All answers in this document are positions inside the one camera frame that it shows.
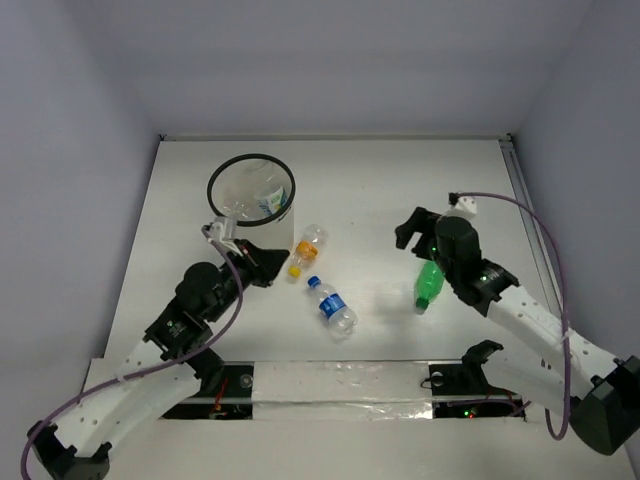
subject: screw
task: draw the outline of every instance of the screw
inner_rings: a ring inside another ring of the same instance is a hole
[[[251,388],[253,386],[253,377],[248,373],[240,377],[240,386],[242,388]]]

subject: bottle label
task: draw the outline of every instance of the bottle label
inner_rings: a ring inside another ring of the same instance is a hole
[[[273,215],[287,203],[287,193],[284,191],[284,187],[280,187],[271,195],[267,195],[264,198],[258,199],[258,206],[264,212],[265,215]]]
[[[345,306],[346,305],[340,298],[340,295],[334,293],[323,300],[320,304],[320,310],[322,310],[322,313],[324,313],[327,318],[331,318],[331,315]]]
[[[305,260],[313,260],[318,255],[318,249],[309,242],[300,242],[296,252]]]

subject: clear plastic bottle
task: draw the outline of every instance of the clear plastic bottle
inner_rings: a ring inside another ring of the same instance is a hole
[[[247,168],[247,182],[254,189],[253,199],[264,218],[273,215],[287,203],[287,193],[275,163],[263,160]]]
[[[287,203],[282,176],[275,163],[256,160],[244,167],[225,189],[223,215],[236,220],[262,220]]]
[[[319,225],[309,225],[304,229],[302,239],[291,257],[289,275],[298,278],[315,261],[318,253],[327,244],[329,234]]]
[[[318,277],[311,277],[307,282],[318,302],[319,308],[327,317],[329,332],[337,340],[343,340],[353,333],[358,323],[356,314],[344,303],[336,290]]]

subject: white robotic arm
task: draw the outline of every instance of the white robotic arm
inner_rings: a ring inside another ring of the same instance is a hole
[[[452,203],[458,201],[455,194],[451,198]],[[487,340],[470,348],[458,371],[449,369],[449,378],[440,372],[443,378],[438,382],[486,393],[491,384],[560,415],[568,410],[576,434],[606,455],[640,428],[640,360],[632,356],[622,361],[569,328],[570,395],[565,397],[561,320],[532,298],[515,276],[482,258],[478,234],[467,219],[417,208],[395,233],[400,249],[415,233],[421,234],[412,252],[436,262],[462,302],[509,330],[543,359],[539,366],[516,367],[509,355],[499,352],[502,345]]]

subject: white connector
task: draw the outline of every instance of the white connector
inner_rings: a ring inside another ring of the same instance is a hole
[[[237,221],[228,217],[215,217],[209,224],[207,241],[223,245],[228,250],[242,256],[242,252],[235,244]]]

